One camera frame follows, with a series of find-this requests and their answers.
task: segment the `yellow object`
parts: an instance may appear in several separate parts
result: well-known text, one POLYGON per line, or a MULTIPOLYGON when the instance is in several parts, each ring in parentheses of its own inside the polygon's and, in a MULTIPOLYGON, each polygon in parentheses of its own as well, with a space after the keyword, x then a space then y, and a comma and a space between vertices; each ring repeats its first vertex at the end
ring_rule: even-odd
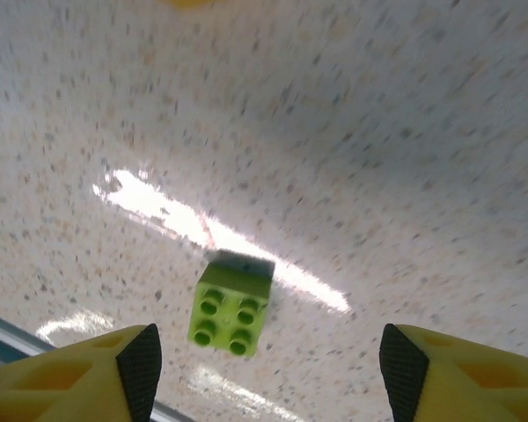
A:
POLYGON ((167 1, 169 1, 170 3, 172 3, 174 6, 178 8, 186 9, 190 7, 200 6, 205 3, 210 3, 212 0, 167 0, 167 1))
POLYGON ((528 422, 528 358, 388 324, 379 352, 395 422, 528 422))
POLYGON ((155 324, 0 367, 0 422, 149 421, 161 369, 155 324))

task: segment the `white speckled surface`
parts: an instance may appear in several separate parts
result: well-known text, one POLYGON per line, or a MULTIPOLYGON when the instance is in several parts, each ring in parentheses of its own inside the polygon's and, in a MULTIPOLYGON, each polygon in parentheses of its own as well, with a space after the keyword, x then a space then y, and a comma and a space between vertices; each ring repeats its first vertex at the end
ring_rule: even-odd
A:
POLYGON ((528 355, 528 2, 0 2, 0 317, 156 322, 200 422, 390 420, 389 322, 528 355), (186 342, 219 247, 252 360, 186 342))

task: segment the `green lego brick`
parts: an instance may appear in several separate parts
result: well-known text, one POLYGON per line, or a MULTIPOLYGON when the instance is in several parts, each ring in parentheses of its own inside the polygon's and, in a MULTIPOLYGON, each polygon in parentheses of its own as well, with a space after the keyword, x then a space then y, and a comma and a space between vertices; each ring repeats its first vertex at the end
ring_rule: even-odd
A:
POLYGON ((254 356, 271 286, 271 277, 209 264, 197 283, 187 338, 198 346, 254 356))

